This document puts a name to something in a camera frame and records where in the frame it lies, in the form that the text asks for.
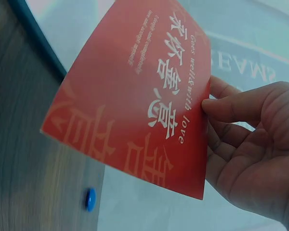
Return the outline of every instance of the blue magnet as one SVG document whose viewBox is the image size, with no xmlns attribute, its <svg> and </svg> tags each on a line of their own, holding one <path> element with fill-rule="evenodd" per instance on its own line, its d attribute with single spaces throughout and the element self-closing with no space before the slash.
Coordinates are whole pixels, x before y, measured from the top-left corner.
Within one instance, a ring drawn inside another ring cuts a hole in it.
<svg viewBox="0 0 289 231">
<path fill-rule="evenodd" d="M 86 196 L 86 208 L 88 212 L 91 212 L 94 210 L 95 202 L 96 202 L 95 189 L 88 189 L 87 196 Z"/>
</svg>

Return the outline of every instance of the white chinese characters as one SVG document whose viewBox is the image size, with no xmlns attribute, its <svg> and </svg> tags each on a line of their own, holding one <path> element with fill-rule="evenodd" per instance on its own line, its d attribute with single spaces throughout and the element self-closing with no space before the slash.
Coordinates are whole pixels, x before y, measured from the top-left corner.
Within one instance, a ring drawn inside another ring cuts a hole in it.
<svg viewBox="0 0 289 231">
<path fill-rule="evenodd" d="M 179 34 L 181 37 L 185 36 L 185 40 L 187 40 L 187 28 L 184 28 L 184 25 L 181 25 L 181 20 L 177 19 L 177 16 L 173 12 L 173 17 L 169 16 L 170 20 L 172 21 L 171 30 L 178 29 Z"/>
<path fill-rule="evenodd" d="M 180 66 L 182 66 L 183 64 L 182 52 L 184 52 L 185 50 L 176 37 L 173 37 L 169 32 L 167 32 L 166 34 L 170 40 L 165 39 L 164 42 L 167 45 L 167 47 L 169 47 L 169 49 L 172 51 L 172 52 L 168 52 L 168 55 L 170 57 L 177 55 L 180 60 Z"/>
<path fill-rule="evenodd" d="M 175 68 L 174 71 L 173 67 L 169 68 L 169 61 L 169 59 L 167 59 L 166 62 L 159 59 L 157 73 L 159 73 L 160 78 L 164 80 L 163 88 L 169 87 L 169 89 L 172 90 L 172 93 L 176 95 L 180 91 L 178 89 L 178 82 L 181 82 L 181 80 L 177 68 Z"/>
<path fill-rule="evenodd" d="M 182 47 L 181 42 L 177 39 L 177 34 L 180 37 L 184 37 L 187 40 L 187 28 L 181 24 L 181 20 L 177 18 L 175 12 L 173 16 L 169 16 L 171 21 L 171 33 L 166 32 L 167 38 L 164 39 L 164 43 L 170 49 L 168 52 L 169 59 L 158 59 L 157 73 L 160 79 L 164 81 L 163 89 L 171 90 L 173 95 L 177 95 L 180 91 L 179 83 L 181 79 L 179 77 L 178 69 L 176 66 L 170 65 L 172 57 L 177 56 L 179 59 L 179 66 L 183 65 L 183 52 L 185 49 Z M 167 128 L 166 139 L 174 136 L 175 128 L 178 123 L 175 121 L 176 110 L 172 109 L 172 101 L 168 104 L 162 102 L 162 97 L 157 88 L 154 88 L 154 93 L 157 97 L 152 101 L 148 108 L 148 118 L 154 119 L 150 121 L 148 125 L 154 127 L 157 123 L 160 123 L 163 128 Z"/>
<path fill-rule="evenodd" d="M 156 88 L 154 88 L 153 91 L 158 99 L 150 104 L 148 108 L 148 118 L 155 120 L 149 122 L 148 125 L 154 127 L 157 122 L 160 122 L 163 128 L 167 128 L 166 139 L 168 139 L 170 136 L 174 136 L 174 128 L 178 125 L 178 123 L 175 122 L 176 110 L 171 110 L 172 102 L 169 102 L 168 106 L 160 102 L 162 97 Z"/>
</svg>

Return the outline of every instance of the fingernail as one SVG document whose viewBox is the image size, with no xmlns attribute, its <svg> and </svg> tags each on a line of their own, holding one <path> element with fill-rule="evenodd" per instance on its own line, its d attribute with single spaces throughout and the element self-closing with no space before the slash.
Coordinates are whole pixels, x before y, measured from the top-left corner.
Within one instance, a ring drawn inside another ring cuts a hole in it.
<svg viewBox="0 0 289 231">
<path fill-rule="evenodd" d="M 201 104 L 204 105 L 204 104 L 213 102 L 213 101 L 215 101 L 215 100 L 216 100 L 216 99 L 204 99 Z"/>
</svg>

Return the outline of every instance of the red card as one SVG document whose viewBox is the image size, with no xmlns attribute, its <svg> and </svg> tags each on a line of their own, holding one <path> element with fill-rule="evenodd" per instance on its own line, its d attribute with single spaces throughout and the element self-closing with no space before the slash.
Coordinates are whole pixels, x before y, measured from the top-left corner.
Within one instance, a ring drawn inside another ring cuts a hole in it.
<svg viewBox="0 0 289 231">
<path fill-rule="evenodd" d="M 202 199 L 210 42 L 176 0 L 117 0 L 65 77 L 42 131 Z"/>
</svg>

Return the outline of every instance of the hand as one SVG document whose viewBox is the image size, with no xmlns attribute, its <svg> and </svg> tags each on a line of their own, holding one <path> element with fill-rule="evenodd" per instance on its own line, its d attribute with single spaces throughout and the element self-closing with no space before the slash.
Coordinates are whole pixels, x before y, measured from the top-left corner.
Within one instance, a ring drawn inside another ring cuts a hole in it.
<svg viewBox="0 0 289 231">
<path fill-rule="evenodd" d="M 211 77 L 206 178 L 229 202 L 289 229 L 289 83 L 239 92 Z M 245 121 L 253 132 L 232 122 Z"/>
</svg>

